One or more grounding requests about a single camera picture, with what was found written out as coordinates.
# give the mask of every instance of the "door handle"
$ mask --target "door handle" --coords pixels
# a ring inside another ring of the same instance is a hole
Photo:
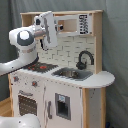
[[[22,95],[25,95],[25,96],[33,96],[32,93],[26,93],[26,92],[24,92],[22,90],[20,90],[19,93],[22,94]]]
[[[51,107],[51,101],[48,102],[47,112],[48,112],[48,118],[52,119],[52,115],[50,114],[50,107]]]

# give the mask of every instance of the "play kitchen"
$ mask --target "play kitchen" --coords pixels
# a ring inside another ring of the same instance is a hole
[[[22,26],[40,13],[22,13]],[[105,128],[105,87],[115,78],[102,71],[102,11],[54,17],[58,46],[44,51],[38,40],[39,61],[9,75],[13,116],[35,114],[41,128]]]

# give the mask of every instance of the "stovetop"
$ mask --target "stovetop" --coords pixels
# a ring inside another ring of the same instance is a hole
[[[45,73],[45,72],[47,72],[53,68],[56,68],[56,67],[58,67],[58,65],[37,62],[36,64],[29,66],[29,67],[25,67],[23,69]]]

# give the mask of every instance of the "kitchen frame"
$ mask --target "kitchen frame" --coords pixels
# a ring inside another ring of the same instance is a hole
[[[21,13],[22,26],[27,27],[33,23],[33,17],[41,14],[42,12],[28,12]],[[95,37],[95,53],[94,53],[94,74],[98,74],[102,71],[102,10],[92,10],[92,11],[68,11],[68,12],[53,12],[54,16],[63,15],[74,15],[74,14],[91,14],[93,18],[93,28],[92,33],[84,35],[86,37]],[[9,79],[10,88],[10,98],[11,98],[11,108],[12,116],[13,114],[13,99],[12,99],[12,85]],[[105,117],[106,117],[106,87],[99,88],[100,93],[100,106],[101,106],[101,128],[105,128]],[[83,94],[83,128],[89,128],[89,88],[82,88]]]

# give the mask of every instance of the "floor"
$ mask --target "floor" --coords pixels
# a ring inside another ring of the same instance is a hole
[[[11,101],[10,98],[7,98],[0,102],[0,116],[11,117]]]

